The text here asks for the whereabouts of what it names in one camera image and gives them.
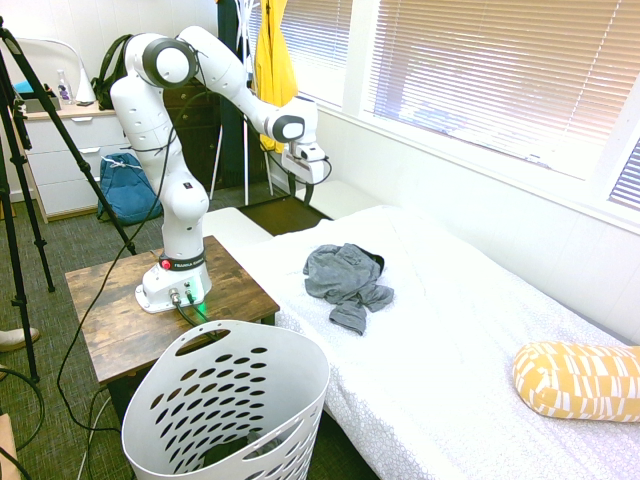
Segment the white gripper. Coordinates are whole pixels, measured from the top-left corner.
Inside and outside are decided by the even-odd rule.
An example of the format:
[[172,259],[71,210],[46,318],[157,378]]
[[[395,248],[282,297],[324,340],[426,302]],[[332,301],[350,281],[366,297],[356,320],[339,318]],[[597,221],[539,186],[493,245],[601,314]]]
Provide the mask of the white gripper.
[[282,166],[306,182],[303,204],[309,206],[314,192],[313,184],[325,177],[324,150],[316,144],[287,144],[282,152]]

